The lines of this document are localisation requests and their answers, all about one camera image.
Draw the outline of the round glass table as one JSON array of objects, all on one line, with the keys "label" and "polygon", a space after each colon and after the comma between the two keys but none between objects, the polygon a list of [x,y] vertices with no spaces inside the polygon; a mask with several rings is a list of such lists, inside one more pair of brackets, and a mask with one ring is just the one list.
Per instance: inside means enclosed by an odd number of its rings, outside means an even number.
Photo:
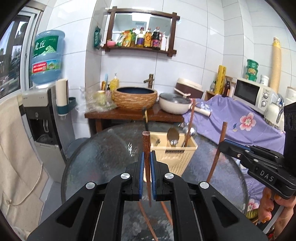
[{"label": "round glass table", "polygon": [[[87,139],[72,155],[63,174],[61,197],[69,199],[87,182],[103,184],[125,171],[142,152],[143,123],[114,126]],[[159,202],[142,196],[142,206],[158,240],[173,240],[173,227]],[[154,240],[138,202],[126,202],[122,240]]]}]

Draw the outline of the round steel spoon wooden handle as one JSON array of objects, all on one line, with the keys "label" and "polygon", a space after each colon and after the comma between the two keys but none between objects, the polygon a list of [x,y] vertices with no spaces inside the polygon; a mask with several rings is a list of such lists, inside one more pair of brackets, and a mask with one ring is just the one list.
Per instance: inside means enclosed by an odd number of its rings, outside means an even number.
[{"label": "round steel spoon wooden handle", "polygon": [[195,125],[192,125],[191,128],[189,128],[189,126],[186,125],[183,127],[182,131],[185,135],[187,135],[188,132],[190,132],[190,136],[195,137],[197,134],[197,127]]}]

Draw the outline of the beige fabric cover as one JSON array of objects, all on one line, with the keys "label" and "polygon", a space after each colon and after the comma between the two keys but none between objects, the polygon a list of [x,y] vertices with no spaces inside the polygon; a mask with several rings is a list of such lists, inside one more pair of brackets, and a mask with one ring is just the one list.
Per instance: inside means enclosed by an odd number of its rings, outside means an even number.
[{"label": "beige fabric cover", "polygon": [[39,225],[48,178],[29,141],[17,97],[6,99],[1,103],[1,211],[21,235]]}]

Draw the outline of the blue water jug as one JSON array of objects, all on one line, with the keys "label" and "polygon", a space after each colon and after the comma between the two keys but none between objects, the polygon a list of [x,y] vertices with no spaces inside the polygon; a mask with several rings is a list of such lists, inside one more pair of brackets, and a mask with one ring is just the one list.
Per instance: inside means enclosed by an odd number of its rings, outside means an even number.
[{"label": "blue water jug", "polygon": [[39,33],[35,38],[31,57],[31,80],[42,85],[58,80],[62,74],[65,33],[49,30]]}]

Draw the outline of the brown wooden chopstick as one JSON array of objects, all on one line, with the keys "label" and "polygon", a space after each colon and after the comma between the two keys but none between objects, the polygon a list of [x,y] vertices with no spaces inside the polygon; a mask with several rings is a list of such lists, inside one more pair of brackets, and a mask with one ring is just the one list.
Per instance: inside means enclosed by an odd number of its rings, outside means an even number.
[{"label": "brown wooden chopstick", "polygon": [[140,211],[141,211],[141,213],[142,213],[142,215],[143,215],[143,217],[144,217],[144,219],[145,219],[145,222],[146,222],[146,224],[147,224],[147,227],[149,228],[149,231],[151,232],[151,234],[152,234],[154,240],[155,240],[155,241],[158,241],[157,235],[155,234],[155,232],[154,232],[154,230],[153,230],[153,228],[152,228],[152,226],[151,226],[151,223],[150,223],[150,221],[149,221],[149,219],[148,219],[148,217],[147,217],[147,215],[146,215],[146,212],[145,212],[145,210],[144,210],[144,208],[143,208],[143,206],[142,206],[142,203],[141,203],[140,201],[138,202],[138,206],[139,206],[139,208],[140,208]]},{"label": "brown wooden chopstick", "polygon": [[[221,130],[221,135],[220,135],[219,143],[221,143],[225,139],[227,125],[228,125],[228,123],[224,121],[223,122],[223,125],[222,125],[222,130]],[[211,178],[213,176],[213,173],[215,171],[216,165],[218,163],[219,156],[220,156],[220,151],[219,151],[219,149],[217,149],[216,154],[215,154],[215,157],[214,157],[214,160],[213,160],[213,164],[211,166],[210,172],[209,172],[208,177],[207,177],[207,180],[206,180],[208,183],[210,182],[210,180],[211,180]]]},{"label": "brown wooden chopstick", "polygon": [[[192,126],[192,123],[193,123],[193,117],[194,117],[194,109],[195,109],[195,106],[196,106],[196,99],[194,98],[193,99],[193,102],[192,102],[192,107],[191,107],[191,116],[190,116],[190,121],[189,121],[189,128],[191,128],[191,126]],[[188,141],[189,141],[189,139],[191,138],[191,136],[190,136],[190,132],[188,132],[188,134],[186,135],[186,138],[185,138],[185,142],[184,142],[184,145],[183,145],[183,147],[186,147],[187,146],[187,144],[188,144]]]},{"label": "brown wooden chopstick", "polygon": [[143,152],[144,152],[144,168],[145,168],[145,176],[147,181],[147,196],[149,198],[149,207],[152,206],[152,195],[151,195],[151,169],[150,169],[150,152],[151,152],[151,139],[150,132],[143,131]]}]

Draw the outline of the cream plastic utensil holder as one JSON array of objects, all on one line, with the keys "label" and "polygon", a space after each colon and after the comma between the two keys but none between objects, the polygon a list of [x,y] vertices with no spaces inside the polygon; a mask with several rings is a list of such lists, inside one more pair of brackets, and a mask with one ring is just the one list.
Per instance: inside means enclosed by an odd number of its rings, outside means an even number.
[{"label": "cream plastic utensil holder", "polygon": [[187,146],[182,147],[186,137],[184,133],[179,134],[176,146],[170,145],[165,132],[149,132],[149,137],[151,151],[155,151],[157,161],[167,164],[171,173],[182,176],[198,148],[195,140],[190,137]]}]

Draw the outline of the white paper cup stack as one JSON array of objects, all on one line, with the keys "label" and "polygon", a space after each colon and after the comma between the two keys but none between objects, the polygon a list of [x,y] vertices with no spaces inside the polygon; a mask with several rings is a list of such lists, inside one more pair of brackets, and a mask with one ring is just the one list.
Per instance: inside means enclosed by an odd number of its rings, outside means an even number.
[{"label": "white paper cup stack", "polygon": [[68,80],[59,79],[56,81],[56,105],[66,106],[68,104]]}]

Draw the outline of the brown white rice cooker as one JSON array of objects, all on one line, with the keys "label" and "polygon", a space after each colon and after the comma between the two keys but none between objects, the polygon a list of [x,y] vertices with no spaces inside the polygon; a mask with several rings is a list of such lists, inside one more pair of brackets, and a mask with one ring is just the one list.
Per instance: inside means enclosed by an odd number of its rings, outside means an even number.
[{"label": "brown white rice cooker", "polygon": [[184,98],[201,99],[204,93],[200,84],[182,78],[178,78],[174,90]]}]

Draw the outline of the silver oval metal spoon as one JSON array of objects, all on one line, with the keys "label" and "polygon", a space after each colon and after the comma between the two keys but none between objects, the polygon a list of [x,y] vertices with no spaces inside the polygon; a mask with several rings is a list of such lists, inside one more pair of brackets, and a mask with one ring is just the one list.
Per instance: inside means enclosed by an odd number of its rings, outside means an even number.
[{"label": "silver oval metal spoon", "polygon": [[169,128],[166,137],[170,146],[175,147],[179,142],[180,134],[176,128]]}]

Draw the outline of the beige rolled mat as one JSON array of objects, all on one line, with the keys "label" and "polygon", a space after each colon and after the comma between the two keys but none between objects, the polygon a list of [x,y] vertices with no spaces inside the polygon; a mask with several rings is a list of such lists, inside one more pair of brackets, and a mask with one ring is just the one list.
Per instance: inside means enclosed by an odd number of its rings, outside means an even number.
[{"label": "beige rolled mat", "polygon": [[275,92],[278,92],[278,89],[279,89],[280,74],[281,74],[281,45],[280,45],[280,40],[277,37],[274,37],[270,87]]}]

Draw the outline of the yellow soap bottle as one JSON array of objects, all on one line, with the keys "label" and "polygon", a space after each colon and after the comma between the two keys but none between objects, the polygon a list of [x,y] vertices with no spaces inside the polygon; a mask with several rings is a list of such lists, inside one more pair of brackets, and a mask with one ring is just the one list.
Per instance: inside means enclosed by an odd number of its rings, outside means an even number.
[{"label": "yellow soap bottle", "polygon": [[114,78],[110,81],[109,88],[111,91],[116,90],[119,87],[119,79],[117,74],[114,74]]}]

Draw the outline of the black chopstick gold band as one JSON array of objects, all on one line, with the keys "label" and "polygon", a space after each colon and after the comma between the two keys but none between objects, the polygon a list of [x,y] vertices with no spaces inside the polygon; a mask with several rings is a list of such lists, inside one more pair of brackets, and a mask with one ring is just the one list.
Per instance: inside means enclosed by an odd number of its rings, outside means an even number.
[{"label": "black chopstick gold band", "polygon": [[148,127],[148,116],[147,116],[147,109],[143,108],[142,109],[142,118],[144,120],[144,126],[145,126],[145,130],[149,131],[149,127]]}]

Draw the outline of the purple floral cloth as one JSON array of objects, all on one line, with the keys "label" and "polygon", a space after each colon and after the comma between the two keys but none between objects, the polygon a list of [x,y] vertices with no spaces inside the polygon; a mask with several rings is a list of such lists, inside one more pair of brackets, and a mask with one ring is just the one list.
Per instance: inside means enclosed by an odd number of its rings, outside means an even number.
[{"label": "purple floral cloth", "polygon": [[[238,100],[216,95],[208,101],[197,99],[197,107],[210,111],[210,116],[195,113],[193,126],[198,149],[182,174],[197,184],[206,181],[219,143],[222,124],[227,123],[226,139],[243,146],[256,145],[283,153],[285,134],[270,125],[252,108]],[[238,159],[220,154],[210,184],[241,212],[258,208],[264,186],[250,177]]]}]

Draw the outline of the brass faucet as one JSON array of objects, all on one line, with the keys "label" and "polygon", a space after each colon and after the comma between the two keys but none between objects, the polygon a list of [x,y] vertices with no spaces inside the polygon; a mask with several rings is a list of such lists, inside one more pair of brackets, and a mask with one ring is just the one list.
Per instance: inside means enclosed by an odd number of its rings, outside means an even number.
[{"label": "brass faucet", "polygon": [[153,74],[149,74],[149,78],[147,80],[144,80],[144,83],[147,83],[148,88],[150,88],[150,89],[152,89],[153,82],[154,82],[154,75]]}]

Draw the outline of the white kettle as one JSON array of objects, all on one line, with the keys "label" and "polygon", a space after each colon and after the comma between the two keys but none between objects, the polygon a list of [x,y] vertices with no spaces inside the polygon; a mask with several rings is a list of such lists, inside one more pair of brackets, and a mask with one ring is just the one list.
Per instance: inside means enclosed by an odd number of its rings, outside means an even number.
[{"label": "white kettle", "polygon": [[279,97],[275,102],[270,103],[264,114],[264,121],[280,131],[284,130],[284,106],[282,97]]}]

